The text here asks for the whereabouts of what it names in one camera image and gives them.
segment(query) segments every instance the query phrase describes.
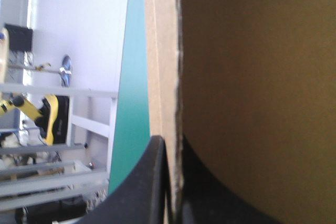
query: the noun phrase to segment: green panel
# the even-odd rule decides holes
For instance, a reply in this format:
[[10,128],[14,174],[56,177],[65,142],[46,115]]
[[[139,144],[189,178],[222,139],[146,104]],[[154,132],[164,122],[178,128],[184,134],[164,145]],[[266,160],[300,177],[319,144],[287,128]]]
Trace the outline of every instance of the green panel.
[[128,0],[109,192],[128,176],[149,138],[144,0]]

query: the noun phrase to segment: white shelf bar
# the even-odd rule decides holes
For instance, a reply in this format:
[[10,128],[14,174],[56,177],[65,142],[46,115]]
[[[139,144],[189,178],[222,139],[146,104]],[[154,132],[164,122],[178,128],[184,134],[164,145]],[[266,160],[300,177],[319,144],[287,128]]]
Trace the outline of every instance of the white shelf bar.
[[93,170],[89,172],[74,174],[55,174],[35,179],[25,178],[17,181],[1,182],[0,197],[29,193],[33,191],[48,190],[73,184],[93,184],[95,182],[108,178],[109,174],[104,169],[103,171]]
[[55,94],[66,96],[85,96],[85,97],[105,97],[117,99],[117,92],[98,91],[92,89],[63,88],[63,87],[38,87],[25,86],[15,83],[1,83],[0,92],[5,93],[33,93],[33,94]]
[[72,115],[70,123],[84,128],[88,131],[95,132],[101,136],[109,137],[110,135],[110,126],[99,123],[87,118],[82,118],[81,116]]
[[84,149],[84,148],[85,147],[82,144],[74,144],[72,146],[68,146],[66,144],[30,145],[30,146],[22,146],[22,147],[15,147],[15,148],[0,148],[0,155],[69,151],[69,150],[79,150],[79,149]]
[[49,170],[55,169],[60,167],[66,166],[73,166],[75,165],[75,161],[64,161],[64,162],[56,162],[56,163],[41,163],[36,165],[23,165],[23,166],[16,166],[13,168],[0,170],[0,176],[8,176],[11,174],[19,174],[19,173],[29,173],[34,172],[37,170]]
[[93,191],[106,189],[108,187],[107,182],[103,182],[101,184],[85,186],[78,189],[70,190],[66,189],[63,191],[55,191],[49,193],[42,193],[36,195],[22,196],[15,199],[8,199],[0,201],[0,211],[7,211],[11,209],[16,209],[20,207],[27,207],[36,204],[42,204],[46,202],[51,202],[54,200],[71,198],[79,195],[84,195],[87,193],[91,193]]

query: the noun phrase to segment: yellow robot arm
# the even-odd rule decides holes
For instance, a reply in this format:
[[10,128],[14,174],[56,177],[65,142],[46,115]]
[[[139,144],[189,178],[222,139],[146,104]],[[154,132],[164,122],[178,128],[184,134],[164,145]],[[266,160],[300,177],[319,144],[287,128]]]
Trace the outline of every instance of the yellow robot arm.
[[22,95],[18,95],[9,100],[2,100],[0,102],[0,116],[15,108],[21,110],[33,121],[42,116],[39,110]]

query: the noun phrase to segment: gray metal frame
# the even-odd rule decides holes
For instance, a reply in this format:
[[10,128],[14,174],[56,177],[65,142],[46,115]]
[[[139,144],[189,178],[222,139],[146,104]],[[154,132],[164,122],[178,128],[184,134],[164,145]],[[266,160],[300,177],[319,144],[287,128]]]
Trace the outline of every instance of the gray metal frame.
[[[0,211],[10,210],[23,206],[41,204],[48,201],[68,198],[75,195],[89,194],[95,190],[106,189],[110,177],[112,149],[114,140],[114,125],[117,110],[117,92],[95,91],[91,89],[74,89],[61,87],[34,87],[21,84],[0,84],[0,92],[15,93],[33,93],[33,94],[56,94],[66,95],[70,98],[69,104],[69,126],[66,144],[59,145],[36,145],[22,146],[18,148],[0,148],[0,155],[7,154],[28,154],[36,152],[70,151],[83,149],[82,144],[75,144],[72,138],[72,126],[76,125],[88,131],[95,132],[107,138],[108,155],[106,168],[100,170],[90,170],[78,161],[60,162],[52,164],[27,165],[15,167],[1,171],[0,175],[11,175],[34,170],[48,170],[51,168],[66,167],[73,165],[77,167],[72,173],[54,174],[40,176],[35,178],[25,178],[16,181],[0,183],[0,197],[12,196],[12,199],[0,200]],[[74,97],[100,97],[109,98],[110,103],[110,122],[105,125],[90,119],[73,115]],[[29,196],[20,196],[19,194],[34,193]]]

